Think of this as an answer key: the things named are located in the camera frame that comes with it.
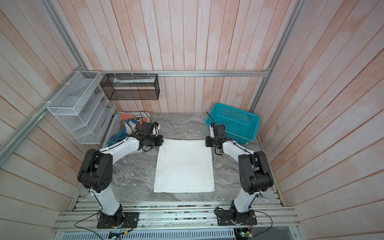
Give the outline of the white towel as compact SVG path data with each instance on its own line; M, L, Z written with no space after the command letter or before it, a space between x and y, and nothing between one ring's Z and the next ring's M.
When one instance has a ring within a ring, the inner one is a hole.
M215 191L213 156L204 140L164 139L159 148L155 193Z

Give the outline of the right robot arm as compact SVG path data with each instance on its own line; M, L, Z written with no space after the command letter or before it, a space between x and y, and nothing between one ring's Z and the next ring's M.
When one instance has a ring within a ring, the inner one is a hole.
M227 137L224 125L212 123L206 147L213 148L218 156L228 155L238 162L241 190L233 200L230 214L234 222L251 216L255 199L274 185L271 169L262 151L254 152Z

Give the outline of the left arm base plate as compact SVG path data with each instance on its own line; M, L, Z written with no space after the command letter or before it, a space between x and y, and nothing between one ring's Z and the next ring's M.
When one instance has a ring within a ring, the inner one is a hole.
M113 216L100 214L97 229L129 228L134 229L138 225L139 212L121 212Z

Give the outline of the teal plastic basket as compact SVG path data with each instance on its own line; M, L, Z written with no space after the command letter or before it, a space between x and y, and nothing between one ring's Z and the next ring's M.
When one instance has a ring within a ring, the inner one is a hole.
M254 141L260 124L260 117L231 106L217 103L209 112L205 124L209 127L213 122L225 126L228 138L240 144Z

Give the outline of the white laundry basket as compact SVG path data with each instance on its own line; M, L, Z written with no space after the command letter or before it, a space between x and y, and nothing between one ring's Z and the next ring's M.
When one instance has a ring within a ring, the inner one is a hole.
M141 116L141 119L144 118L144 122L149 122L150 113L147 112L138 112ZM118 113L113 116L111 123L109 125L109 128L107 130L107 133L105 135L104 141L102 143L102 148L105 148L107 146L107 142L110 139L110 137L114 134L116 134L121 129L121 125L118 120Z

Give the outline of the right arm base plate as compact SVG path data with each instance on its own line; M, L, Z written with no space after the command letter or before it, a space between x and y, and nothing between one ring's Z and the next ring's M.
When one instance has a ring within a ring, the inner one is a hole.
M255 212L250 210L246 213L238 213L236 209L224 210L221 208L214 210L217 216L219 226L235 226L235 225L257 225Z

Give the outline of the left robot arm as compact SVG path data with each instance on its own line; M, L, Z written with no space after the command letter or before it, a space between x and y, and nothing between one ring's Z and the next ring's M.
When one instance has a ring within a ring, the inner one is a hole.
M78 182L88 189L99 203L101 220L117 228L123 224L123 207L115 198L110 186L113 180L113 165L121 158L148 147L159 147L163 136L159 134L157 122L143 122L139 129L127 135L122 141L104 149L91 149L85 154L78 173Z

